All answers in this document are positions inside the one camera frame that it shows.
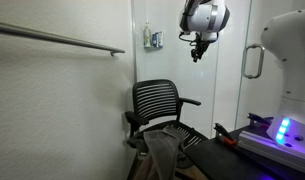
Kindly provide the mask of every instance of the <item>grab bar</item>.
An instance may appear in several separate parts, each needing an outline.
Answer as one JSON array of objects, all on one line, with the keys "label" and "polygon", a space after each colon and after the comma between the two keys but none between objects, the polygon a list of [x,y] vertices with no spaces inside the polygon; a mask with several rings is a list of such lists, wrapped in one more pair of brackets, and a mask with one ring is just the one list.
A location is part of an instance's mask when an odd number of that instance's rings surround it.
[{"label": "grab bar", "polygon": [[69,37],[64,37],[64,36],[59,36],[59,35],[50,34],[50,33],[46,33],[46,32],[36,31],[33,29],[14,26],[11,24],[5,24],[5,23],[1,23],[1,22],[0,22],[0,33],[19,36],[19,37],[25,37],[25,38],[30,38],[30,39],[38,39],[38,40],[43,40],[43,41],[57,42],[57,43],[62,43],[62,44],[69,44],[69,45],[110,51],[111,56],[113,56],[115,53],[125,53],[125,51],[121,50],[121,49],[116,49],[116,48],[112,48],[109,46],[81,41],[81,40],[72,39]]}]

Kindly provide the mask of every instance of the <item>chair armrest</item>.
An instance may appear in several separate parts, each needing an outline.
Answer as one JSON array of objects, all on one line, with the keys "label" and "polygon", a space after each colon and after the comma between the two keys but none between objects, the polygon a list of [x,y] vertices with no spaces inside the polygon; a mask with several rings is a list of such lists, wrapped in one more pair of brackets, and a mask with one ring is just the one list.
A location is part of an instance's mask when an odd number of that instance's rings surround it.
[{"label": "chair armrest", "polygon": [[125,117],[130,124],[133,123],[133,121],[135,121],[139,125],[149,124],[149,121],[147,119],[145,119],[141,116],[135,115],[134,112],[132,112],[132,111],[127,111],[124,114],[125,114]]},{"label": "chair armrest", "polygon": [[190,104],[194,104],[197,106],[201,105],[201,102],[196,101],[196,100],[192,100],[192,99],[188,99],[188,98],[179,98],[181,103],[190,103]]}]

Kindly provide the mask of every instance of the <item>red object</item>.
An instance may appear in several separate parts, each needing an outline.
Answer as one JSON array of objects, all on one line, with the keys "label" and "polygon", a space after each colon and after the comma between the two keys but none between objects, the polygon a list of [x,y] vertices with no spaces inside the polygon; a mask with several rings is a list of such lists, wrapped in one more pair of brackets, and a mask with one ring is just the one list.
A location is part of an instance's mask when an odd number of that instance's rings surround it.
[{"label": "red object", "polygon": [[234,146],[237,144],[237,141],[234,140],[234,141],[231,141],[230,139],[226,138],[226,137],[223,137],[223,141],[225,144],[229,145],[229,146]]}]

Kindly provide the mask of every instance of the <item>glowing blue light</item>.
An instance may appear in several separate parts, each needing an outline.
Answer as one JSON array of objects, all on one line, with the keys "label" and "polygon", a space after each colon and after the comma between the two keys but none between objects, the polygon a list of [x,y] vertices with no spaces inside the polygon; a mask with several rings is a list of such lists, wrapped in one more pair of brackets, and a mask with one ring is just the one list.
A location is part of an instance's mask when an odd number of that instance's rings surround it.
[{"label": "glowing blue light", "polygon": [[284,133],[285,133],[285,131],[286,131],[286,128],[285,128],[285,127],[283,127],[283,126],[281,126],[281,127],[280,127],[280,129],[279,129],[279,133],[284,134]]},{"label": "glowing blue light", "polygon": [[278,133],[278,135],[276,135],[276,139],[282,140],[283,139],[283,134]]},{"label": "glowing blue light", "polygon": [[287,127],[290,123],[290,119],[289,118],[284,118],[282,121],[282,126]]}]

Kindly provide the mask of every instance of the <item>metal door handle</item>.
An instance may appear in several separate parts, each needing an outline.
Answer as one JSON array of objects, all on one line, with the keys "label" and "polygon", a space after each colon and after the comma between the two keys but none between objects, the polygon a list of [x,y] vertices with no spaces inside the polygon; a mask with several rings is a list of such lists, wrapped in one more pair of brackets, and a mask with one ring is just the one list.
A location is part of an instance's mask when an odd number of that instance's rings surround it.
[{"label": "metal door handle", "polygon": [[[249,49],[255,49],[255,48],[260,48],[260,61],[259,61],[259,67],[258,67],[258,72],[256,75],[251,75],[251,74],[246,74],[245,73],[245,66],[246,66],[246,60],[247,60],[247,53]],[[261,44],[252,44],[248,46],[244,52],[243,52],[243,61],[242,61],[242,76],[246,77],[248,79],[256,79],[261,76],[262,73],[262,66],[263,66],[263,59],[264,59],[264,51],[265,48]]]}]

